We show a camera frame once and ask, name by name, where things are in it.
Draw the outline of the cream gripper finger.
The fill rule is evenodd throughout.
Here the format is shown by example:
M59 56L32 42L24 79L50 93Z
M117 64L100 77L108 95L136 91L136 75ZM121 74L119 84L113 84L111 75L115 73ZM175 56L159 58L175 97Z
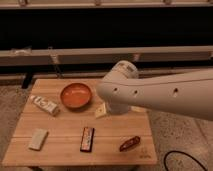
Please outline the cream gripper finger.
M146 112L145 108L138 107L138 106L131 106L131 110L134 111L134 112L142 112L142 113Z
M106 105L105 104L101 104L95 111L95 117L96 118L104 117L106 114L107 114L107 111L106 111Z

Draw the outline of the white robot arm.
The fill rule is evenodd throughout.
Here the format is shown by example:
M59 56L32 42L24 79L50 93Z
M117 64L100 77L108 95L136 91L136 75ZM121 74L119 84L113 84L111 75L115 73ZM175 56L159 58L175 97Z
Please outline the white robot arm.
M213 69L139 79L138 69L119 61L98 83L108 103L140 106L213 121Z

